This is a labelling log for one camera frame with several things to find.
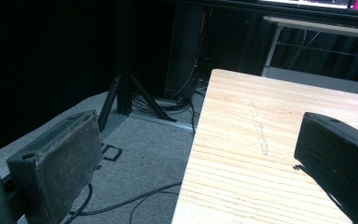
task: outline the light wood tabletop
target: light wood tabletop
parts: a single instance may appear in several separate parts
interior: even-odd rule
[[[213,70],[172,223],[351,223],[293,169],[305,112],[358,129],[358,94]]]

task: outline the floor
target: floor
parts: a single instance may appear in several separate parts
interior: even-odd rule
[[[114,129],[110,127],[115,126],[112,125],[115,123],[114,105],[111,119],[108,120],[105,131],[101,133],[104,146],[109,146],[104,156],[115,157],[116,148],[121,148],[122,154],[116,161],[101,162],[101,170],[94,173],[91,181],[92,196],[84,211],[100,210],[167,185],[174,187],[98,215],[76,217],[72,223],[171,223],[194,137],[192,119],[196,129],[203,103],[202,92],[205,88],[199,88],[198,91],[199,94],[195,94],[192,99],[194,112],[190,105],[169,112],[172,118],[177,119],[176,123],[161,121],[153,114],[146,114],[144,110],[134,108],[134,112]],[[99,114],[105,96],[106,93],[102,93],[90,97],[2,148],[0,176],[8,174],[6,158],[61,119],[90,109],[97,110]],[[73,210],[86,200],[88,194],[89,189],[83,188],[74,202]],[[26,218],[19,223],[27,223]]]

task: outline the scratch mark on table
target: scratch mark on table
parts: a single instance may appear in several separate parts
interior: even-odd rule
[[[254,121],[255,130],[257,131],[258,141],[261,146],[261,151],[263,152],[263,155],[267,156],[269,154],[269,144],[264,138],[263,125],[258,121],[259,120],[258,112],[254,102],[251,102],[251,109],[252,109],[252,117]]]

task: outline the tripod stand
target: tripod stand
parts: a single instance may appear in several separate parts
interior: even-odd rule
[[[115,1],[115,30],[116,30],[116,77],[103,104],[101,115],[98,118],[100,132],[104,129],[112,109],[113,102],[117,96],[117,112],[128,116],[131,112],[131,86],[134,87],[147,101],[149,106],[160,119],[176,121],[170,118],[164,110],[150,96],[137,78],[129,73],[129,51],[128,51],[128,30],[129,30],[129,1]]]

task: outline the gray carpet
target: gray carpet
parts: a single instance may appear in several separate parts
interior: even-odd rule
[[[19,140],[0,150],[0,176],[8,174],[6,158],[33,141],[60,120],[90,109],[98,114],[103,106],[106,93],[99,94],[81,102],[63,112],[45,125],[26,134]],[[195,110],[200,112],[203,98],[195,95]],[[191,109],[172,115],[173,118],[191,127]],[[101,162],[101,170],[94,173],[91,181],[93,194],[85,211],[98,210],[109,205],[122,203],[130,198],[152,189],[180,182],[183,179],[188,155],[193,141],[193,133],[170,125],[129,117],[107,134],[103,139],[106,145],[122,148],[122,154],[116,161]],[[109,149],[104,156],[113,158],[117,151]],[[142,200],[129,203],[117,209],[98,215],[77,217],[72,223],[171,223],[180,186],[167,189],[147,198],[136,210],[133,208]],[[76,210],[88,195],[85,187],[76,199],[73,209]]]

